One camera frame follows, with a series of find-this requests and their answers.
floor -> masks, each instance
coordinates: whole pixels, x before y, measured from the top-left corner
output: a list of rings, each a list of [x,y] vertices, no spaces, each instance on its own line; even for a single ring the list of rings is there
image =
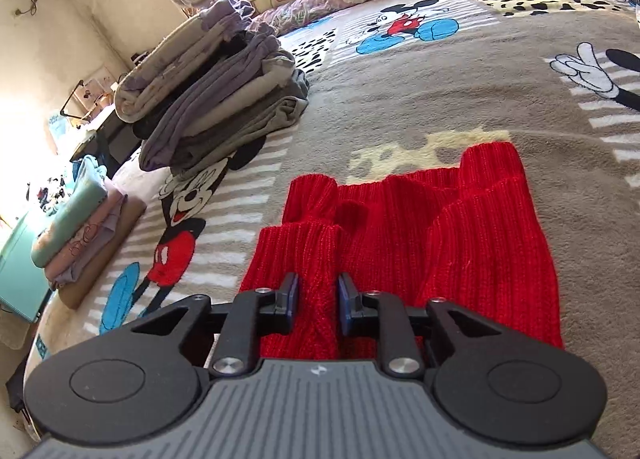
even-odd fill
[[[0,344],[0,458],[18,459],[33,448],[33,441],[22,430],[22,421],[9,408],[4,383],[14,373],[18,363],[25,356],[29,346],[24,350],[13,351]]]

pink folded cloth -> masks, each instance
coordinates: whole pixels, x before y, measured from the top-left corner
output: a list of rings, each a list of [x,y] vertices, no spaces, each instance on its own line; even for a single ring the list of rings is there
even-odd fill
[[[48,280],[53,281],[82,255],[87,245],[94,239],[98,228],[109,215],[109,212],[122,200],[122,192],[117,189],[109,178],[104,178],[104,187],[107,189],[107,197],[80,227],[76,235],[45,266],[44,275]]]

gray folded towel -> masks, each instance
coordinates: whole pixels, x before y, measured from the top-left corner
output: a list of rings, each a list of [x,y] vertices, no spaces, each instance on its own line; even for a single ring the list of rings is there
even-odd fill
[[[304,71],[296,69],[286,86],[196,136],[181,138],[171,158],[172,174],[190,179],[243,145],[292,126],[308,104],[308,92]]]

bedsheet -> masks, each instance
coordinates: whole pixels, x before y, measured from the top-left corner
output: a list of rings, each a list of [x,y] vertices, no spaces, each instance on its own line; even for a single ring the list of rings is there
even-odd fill
[[[631,9],[610,0],[377,0],[281,40],[310,81],[300,122],[188,182],[127,163],[114,182],[145,194],[146,213],[77,311],[55,299],[47,307],[28,371],[185,295],[233,299],[258,231],[279,224],[297,176],[377,181],[457,166],[466,147],[510,140],[558,274],[564,344],[609,389],[595,442],[635,457],[640,58]]]

striped pattern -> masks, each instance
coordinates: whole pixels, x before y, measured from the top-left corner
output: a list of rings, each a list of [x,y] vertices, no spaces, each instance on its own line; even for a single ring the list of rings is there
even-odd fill
[[[611,80],[620,88],[638,93],[640,91],[640,74],[620,67],[611,62],[606,53],[596,53],[598,64],[604,69]],[[544,61],[550,64],[553,58],[545,58]],[[619,148],[613,150],[613,155],[617,162],[640,162],[640,114],[633,110],[614,102],[613,100],[602,99],[593,91],[575,84],[568,76],[559,76],[560,80],[569,86],[572,97],[580,100],[578,105],[580,109],[593,115],[589,118],[591,127],[597,131],[598,129],[638,129],[638,132],[623,132],[622,134],[609,134],[600,136],[600,139],[606,144],[616,146],[631,146],[630,148]],[[625,181],[631,188],[640,187],[640,174],[626,176]]]
[[[411,0],[402,0],[402,1],[396,0],[396,1],[408,2]],[[391,5],[393,5],[392,2],[389,2],[389,4],[385,3],[384,6],[380,4],[379,8],[380,7],[384,8],[386,6],[391,6]],[[492,13],[490,9],[488,9],[486,6],[480,6],[469,0],[439,0],[439,2],[437,4],[434,4],[432,8],[440,9],[440,10],[447,8],[448,11],[444,12],[441,15],[428,17],[427,19],[424,19],[425,22],[427,22],[428,20],[436,20],[436,19],[455,19],[460,25],[460,29],[458,30],[459,32],[464,32],[466,30],[472,30],[475,28],[483,28],[485,26],[494,26],[496,24],[499,24],[499,20],[497,19],[495,14]],[[379,14],[380,13],[377,12],[375,14],[370,14],[364,17],[360,17],[359,19],[354,20],[353,22],[349,23],[344,27],[340,35],[340,39],[335,44],[332,60],[331,60],[331,63],[329,64],[330,67],[335,64],[340,64],[341,62],[344,62],[346,60],[350,60],[351,58],[363,56],[356,52],[357,45],[348,44],[348,40],[350,38],[354,38],[360,35],[363,31],[367,29],[369,25],[375,23],[376,17]],[[379,30],[379,33],[383,33],[383,32],[384,32],[384,28]],[[418,38],[405,36],[404,42],[400,42],[399,44],[396,44],[396,46],[405,46],[407,45],[408,42],[422,42],[422,41],[419,40]]]
[[[233,299],[254,252],[258,232],[264,225],[264,209],[271,189],[297,130],[296,125],[268,135],[253,161],[237,172],[228,172],[210,202],[196,214],[207,221],[206,228],[196,241],[191,264],[164,304],[194,293],[206,293],[214,303]],[[131,262],[140,263],[138,284],[142,282],[153,265],[156,244],[165,228],[161,202],[156,195],[94,286],[84,331],[98,334],[113,283]],[[158,290],[150,284],[129,312],[127,321],[139,316]]]

